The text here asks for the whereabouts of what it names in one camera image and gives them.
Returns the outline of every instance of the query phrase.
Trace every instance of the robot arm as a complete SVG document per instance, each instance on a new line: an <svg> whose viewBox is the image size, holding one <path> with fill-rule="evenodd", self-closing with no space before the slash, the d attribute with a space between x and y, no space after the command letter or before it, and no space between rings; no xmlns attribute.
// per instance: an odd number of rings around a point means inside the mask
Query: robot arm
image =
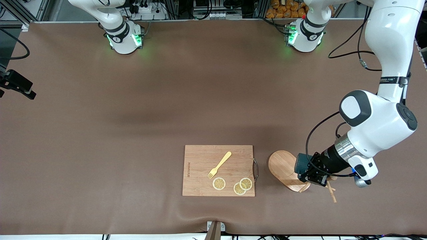
<svg viewBox="0 0 427 240"><path fill-rule="evenodd" d="M125 0L68 0L73 6L83 9L96 18L107 32L110 45L118 53L128 54L142 46L141 26L125 21L116 7Z"/></svg>
<svg viewBox="0 0 427 240"><path fill-rule="evenodd" d="M323 30L331 17L329 5L347 3L352 0L304 0L310 8L304 19L297 19L294 34L287 36L288 45L300 52L311 52L323 36Z"/></svg>
<svg viewBox="0 0 427 240"><path fill-rule="evenodd" d="M328 173L351 167L356 184L364 187L378 173L373 157L403 141L417 128L417 119L405 106L405 98L413 39L424 1L370 2L374 4L365 39L382 67L378 93L355 90L344 96L339 113L351 129L322 154L313 156L311 162L325 171L309 164L299 175L303 182L325 186Z"/></svg>

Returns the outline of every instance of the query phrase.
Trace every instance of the wooden cutting board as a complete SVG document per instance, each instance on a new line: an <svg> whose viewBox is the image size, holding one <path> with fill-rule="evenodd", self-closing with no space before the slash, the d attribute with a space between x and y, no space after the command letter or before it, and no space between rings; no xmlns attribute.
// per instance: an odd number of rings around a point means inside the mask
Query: wooden cutting board
<svg viewBox="0 0 427 240"><path fill-rule="evenodd" d="M301 182L298 179L298 175L294 172L295 162L296 157L294 155L288 151L280 150L271 154L268 160L268 168L286 187L298 192L305 186L305 183Z"/></svg>
<svg viewBox="0 0 427 240"><path fill-rule="evenodd" d="M228 151L231 152L231 157L213 178L208 179L209 172ZM253 158L253 147L250 145L186 145L182 195L239 196L234 192L234 185L242 178L249 178L253 186L241 197L254 197ZM212 185L212 181L217 177L225 180L225 188L222 190L216 190Z"/></svg>

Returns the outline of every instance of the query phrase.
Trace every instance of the yellow fork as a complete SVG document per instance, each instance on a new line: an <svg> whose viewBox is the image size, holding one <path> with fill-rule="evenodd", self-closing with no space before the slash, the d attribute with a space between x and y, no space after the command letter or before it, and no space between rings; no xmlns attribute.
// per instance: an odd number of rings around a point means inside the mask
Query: yellow fork
<svg viewBox="0 0 427 240"><path fill-rule="evenodd" d="M212 168L212 170L208 174L208 178L211 179L215 174L218 172L218 168L227 161L231 156L231 152L227 152L224 157L221 159L221 161L218 163L218 165L215 168Z"/></svg>

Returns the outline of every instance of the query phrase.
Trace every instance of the table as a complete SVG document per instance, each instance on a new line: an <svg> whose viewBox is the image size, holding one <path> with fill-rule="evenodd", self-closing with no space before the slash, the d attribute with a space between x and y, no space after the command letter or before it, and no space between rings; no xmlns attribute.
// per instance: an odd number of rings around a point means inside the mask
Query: table
<svg viewBox="0 0 427 240"><path fill-rule="evenodd" d="M370 187L334 181L334 204L322 187L288 190L267 167L274 151L304 151L348 92L376 92L380 72L355 55L327 59L360 23L332 20L315 51L298 53L260 20L156 22L130 55L96 24L31 24L20 35L31 54L9 68L36 99L0 99L0 234L199 232L211 220L232 234L425 234L427 73L416 50L407 104L419 129L375 157ZM322 125L310 151L333 144L340 122ZM253 145L256 196L182 196L186 144Z"/></svg>

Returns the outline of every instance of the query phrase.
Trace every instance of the lemon slice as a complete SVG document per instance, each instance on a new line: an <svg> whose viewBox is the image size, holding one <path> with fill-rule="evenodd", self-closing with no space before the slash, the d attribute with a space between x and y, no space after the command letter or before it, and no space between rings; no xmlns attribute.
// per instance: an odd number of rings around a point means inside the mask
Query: lemon slice
<svg viewBox="0 0 427 240"><path fill-rule="evenodd" d="M234 193L235 194L237 194L237 195L239 195L239 196L241 196L241 195L243 195L243 194L245 194L246 193L246 191L245 190L243 190L241 187L240 187L240 183L236 183L235 185L234 185Z"/></svg>
<svg viewBox="0 0 427 240"><path fill-rule="evenodd" d="M249 191L252 188L252 180L249 178L242 178L239 182L240 188Z"/></svg>
<svg viewBox="0 0 427 240"><path fill-rule="evenodd" d="M213 180L212 186L216 190L222 190L222 189L225 188L225 180L223 178L216 178L216 179Z"/></svg>

